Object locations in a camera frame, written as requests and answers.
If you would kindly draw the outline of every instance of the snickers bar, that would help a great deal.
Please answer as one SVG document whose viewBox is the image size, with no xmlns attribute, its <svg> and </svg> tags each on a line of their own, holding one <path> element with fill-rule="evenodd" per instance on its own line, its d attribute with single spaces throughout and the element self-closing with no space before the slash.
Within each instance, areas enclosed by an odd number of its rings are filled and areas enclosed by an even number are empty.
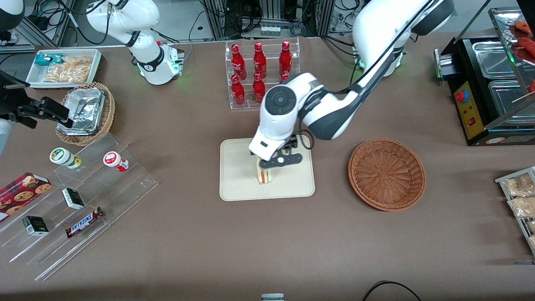
<svg viewBox="0 0 535 301">
<path fill-rule="evenodd" d="M 81 221 L 74 224 L 69 229 L 65 230 L 67 233 L 67 237 L 71 238 L 73 237 L 76 232 L 80 232 L 81 230 L 85 229 L 85 227 L 89 226 L 92 222 L 96 221 L 99 217 L 103 216 L 104 212 L 99 208 L 91 212 L 88 216 L 84 217 Z"/>
</svg>

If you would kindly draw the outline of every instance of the plastic bag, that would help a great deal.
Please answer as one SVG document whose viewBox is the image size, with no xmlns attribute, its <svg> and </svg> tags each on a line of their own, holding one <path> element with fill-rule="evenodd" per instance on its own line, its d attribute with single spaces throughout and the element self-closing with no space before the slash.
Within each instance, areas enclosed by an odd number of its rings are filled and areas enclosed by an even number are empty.
<svg viewBox="0 0 535 301">
<path fill-rule="evenodd" d="M 503 185 L 512 197 L 531 197 L 535 195 L 535 183 L 529 174 L 506 179 Z"/>
<path fill-rule="evenodd" d="M 528 228 L 530 229 L 531 233 L 535 234 L 535 221 L 529 222 Z"/>
<path fill-rule="evenodd" d="M 507 203 L 517 217 L 535 216 L 535 198 L 516 198 Z"/>
<path fill-rule="evenodd" d="M 535 235 L 528 237 L 528 243 L 530 243 L 531 247 L 535 249 Z"/>
<path fill-rule="evenodd" d="M 47 73 L 44 75 L 46 81 L 53 82 L 74 82 L 83 84 L 87 81 L 91 70 L 91 57 L 64 56 L 63 63 L 51 63 Z"/>
</svg>

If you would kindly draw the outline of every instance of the stainless steel tray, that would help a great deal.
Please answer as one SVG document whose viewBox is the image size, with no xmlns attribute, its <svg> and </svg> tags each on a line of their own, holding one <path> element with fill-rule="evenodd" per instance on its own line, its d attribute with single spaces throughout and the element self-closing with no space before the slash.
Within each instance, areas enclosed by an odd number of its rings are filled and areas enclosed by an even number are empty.
<svg viewBox="0 0 535 301">
<path fill-rule="evenodd" d="M 491 91 L 492 99 L 498 109 L 500 115 L 507 113 L 519 103 L 511 103 L 513 100 L 524 96 L 522 88 L 517 80 L 494 80 L 488 85 Z M 535 107 L 529 105 L 519 112 L 520 114 L 513 115 L 507 123 L 511 124 L 535 124 Z"/>
<path fill-rule="evenodd" d="M 515 78 L 515 72 L 501 42 L 477 42 L 472 45 L 472 49 L 484 77 L 488 79 Z"/>
</svg>

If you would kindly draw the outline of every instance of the acrylic display stand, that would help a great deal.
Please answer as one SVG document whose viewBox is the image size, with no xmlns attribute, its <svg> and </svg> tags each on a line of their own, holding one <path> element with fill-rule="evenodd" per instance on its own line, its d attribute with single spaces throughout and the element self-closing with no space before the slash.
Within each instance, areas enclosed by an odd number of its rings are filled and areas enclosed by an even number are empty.
<svg viewBox="0 0 535 301">
<path fill-rule="evenodd" d="M 103 164 L 102 158 L 109 151 L 118 152 L 128 160 L 129 167 L 125 172 Z M 0 224 L 3 257 L 9 258 L 10 262 L 27 263 L 36 281 L 50 277 L 158 184 L 134 160 L 126 145 L 110 133 L 93 141 L 77 156 L 82 159 L 81 166 L 74 170 L 58 167 L 47 177 L 52 184 L 48 193 Z M 62 195 L 66 187 L 78 190 L 86 204 L 84 209 L 74 210 L 67 206 Z M 105 215 L 67 238 L 65 229 L 97 207 Z M 42 217 L 50 232 L 43 237 L 30 236 L 22 224 L 22 218 L 27 215 Z"/>
<path fill-rule="evenodd" d="M 299 39 L 266 39 L 266 40 L 240 40 L 227 42 L 225 46 L 225 65 L 227 68 L 227 86 L 228 99 L 230 101 L 231 109 L 252 109 L 259 108 L 260 104 L 256 103 L 253 92 L 253 75 L 255 74 L 255 67 L 253 64 L 253 57 L 255 56 L 255 42 L 262 43 L 262 50 L 266 55 L 267 63 L 267 77 L 263 79 L 266 86 L 266 92 L 280 83 L 279 74 L 279 56 L 282 51 L 282 42 L 290 42 L 290 52 L 292 53 L 292 71 L 291 74 L 298 74 L 301 72 L 299 64 Z M 247 78 L 241 81 L 243 89 L 245 90 L 245 105 L 238 107 L 234 101 L 231 90 L 231 76 L 234 74 L 232 69 L 232 51 L 231 46 L 237 44 L 240 47 L 240 53 L 245 60 L 245 70 L 247 71 Z"/>
</svg>

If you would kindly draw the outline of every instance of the yellow control panel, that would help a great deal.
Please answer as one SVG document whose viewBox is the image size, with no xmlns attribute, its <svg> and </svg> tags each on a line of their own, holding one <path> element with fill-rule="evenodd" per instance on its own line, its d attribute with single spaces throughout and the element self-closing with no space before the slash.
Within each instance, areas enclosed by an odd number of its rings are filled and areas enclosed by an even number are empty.
<svg viewBox="0 0 535 301">
<path fill-rule="evenodd" d="M 465 82 L 457 91 L 455 91 L 453 97 L 455 98 L 455 103 L 457 103 L 457 108 L 461 115 L 464 131 L 467 134 L 468 139 L 472 139 L 477 134 L 483 132 L 485 127 L 483 127 L 483 122 L 481 122 L 481 117 L 477 110 L 476 103 L 473 100 L 472 90 L 470 89 L 468 82 Z"/>
</svg>

